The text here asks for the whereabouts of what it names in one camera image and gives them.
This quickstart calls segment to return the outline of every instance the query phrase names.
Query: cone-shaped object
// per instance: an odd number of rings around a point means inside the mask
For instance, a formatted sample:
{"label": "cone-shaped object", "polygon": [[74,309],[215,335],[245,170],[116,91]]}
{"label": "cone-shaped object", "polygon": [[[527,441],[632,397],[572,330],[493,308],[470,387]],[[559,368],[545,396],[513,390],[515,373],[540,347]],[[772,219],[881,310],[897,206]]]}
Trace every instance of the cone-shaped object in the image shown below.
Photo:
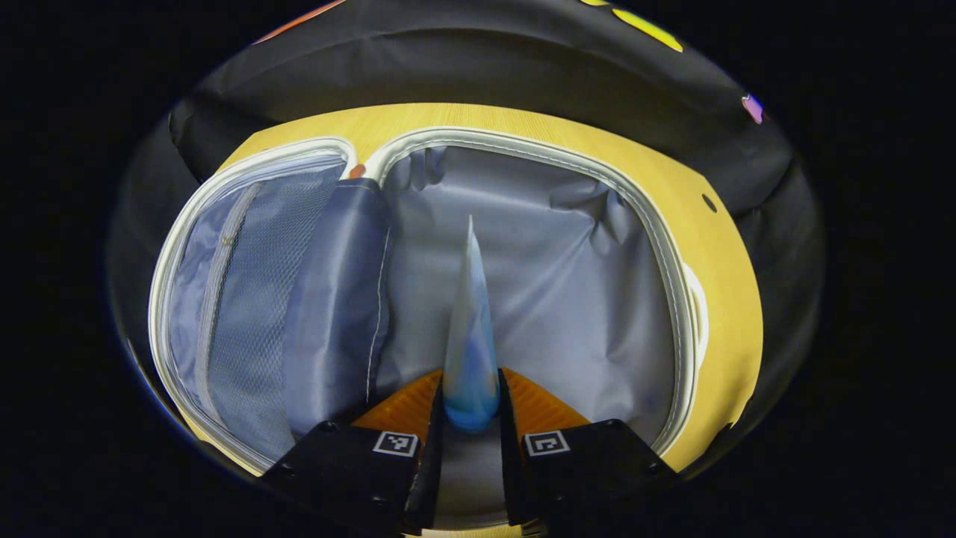
{"label": "cone-shaped object", "polygon": [[473,433],[488,428],[498,411],[498,361],[485,269],[471,216],[451,310],[442,387],[445,413],[453,426]]}

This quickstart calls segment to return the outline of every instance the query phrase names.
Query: small hole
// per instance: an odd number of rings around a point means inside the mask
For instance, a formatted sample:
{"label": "small hole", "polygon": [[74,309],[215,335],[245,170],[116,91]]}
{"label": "small hole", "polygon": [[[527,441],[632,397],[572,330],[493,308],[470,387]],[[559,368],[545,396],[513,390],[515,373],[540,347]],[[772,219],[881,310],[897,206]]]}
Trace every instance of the small hole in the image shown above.
{"label": "small hole", "polygon": [[701,194],[701,196],[704,197],[704,203],[707,204],[710,210],[717,213],[717,206],[715,206],[714,203],[710,201],[710,198],[707,198],[706,194]]}

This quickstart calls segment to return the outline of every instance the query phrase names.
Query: purple sticker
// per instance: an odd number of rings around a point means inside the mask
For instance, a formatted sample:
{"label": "purple sticker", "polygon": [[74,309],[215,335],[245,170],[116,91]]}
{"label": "purple sticker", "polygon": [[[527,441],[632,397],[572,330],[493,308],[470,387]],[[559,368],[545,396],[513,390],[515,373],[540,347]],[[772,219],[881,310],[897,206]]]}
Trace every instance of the purple sticker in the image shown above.
{"label": "purple sticker", "polygon": [[744,109],[758,125],[764,122],[764,107],[761,106],[760,101],[751,94],[747,94],[740,102],[744,104]]}

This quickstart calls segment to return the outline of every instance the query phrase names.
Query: zipper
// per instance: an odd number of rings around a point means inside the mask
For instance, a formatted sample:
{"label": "zipper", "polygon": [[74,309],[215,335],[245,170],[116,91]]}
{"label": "zipper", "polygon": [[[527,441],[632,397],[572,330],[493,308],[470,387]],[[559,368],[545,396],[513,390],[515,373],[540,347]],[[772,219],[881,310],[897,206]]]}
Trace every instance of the zipper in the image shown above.
{"label": "zipper", "polygon": [[176,361],[169,344],[165,313],[171,300],[171,285],[179,260],[183,257],[188,234],[201,211],[232,192],[256,183],[270,181],[311,168],[345,161],[342,177],[354,168],[358,158],[352,145],[341,138],[322,137],[274,147],[252,155],[220,170],[193,193],[173,223],[160,250],[149,297],[149,340],[157,372],[163,386],[180,411],[187,415],[216,447],[227,456],[254,470],[265,473],[272,462],[236,438],[226,427],[197,406],[180,381]]}

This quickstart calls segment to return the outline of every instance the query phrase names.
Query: black fabric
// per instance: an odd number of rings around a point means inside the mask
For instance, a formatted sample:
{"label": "black fabric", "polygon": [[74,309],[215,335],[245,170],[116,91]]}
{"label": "black fabric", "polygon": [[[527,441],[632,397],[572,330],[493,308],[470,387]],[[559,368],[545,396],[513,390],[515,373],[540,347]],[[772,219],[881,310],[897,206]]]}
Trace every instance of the black fabric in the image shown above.
{"label": "black fabric", "polygon": [[[250,46],[206,78],[172,113],[174,120],[208,119],[208,128],[198,120],[186,125],[202,136],[170,133],[164,123],[141,149],[127,179],[133,193],[119,210],[141,215],[142,237],[123,231],[112,242],[109,272],[123,302],[117,317],[140,360],[151,363],[143,345],[155,255],[176,200],[185,201],[242,142],[245,130],[229,125],[253,129],[406,101],[491,104],[587,123],[705,175],[753,260],[765,320],[757,388],[742,419],[692,474],[751,429],[790,381],[812,341],[823,285],[822,221],[807,180],[772,115],[758,125],[744,111],[746,94],[686,43],[678,54],[605,8],[547,0],[421,0],[414,7],[348,0]],[[175,137],[179,151],[166,137]],[[158,174],[150,165],[155,159],[175,171]],[[152,190],[161,194],[158,204]]]}

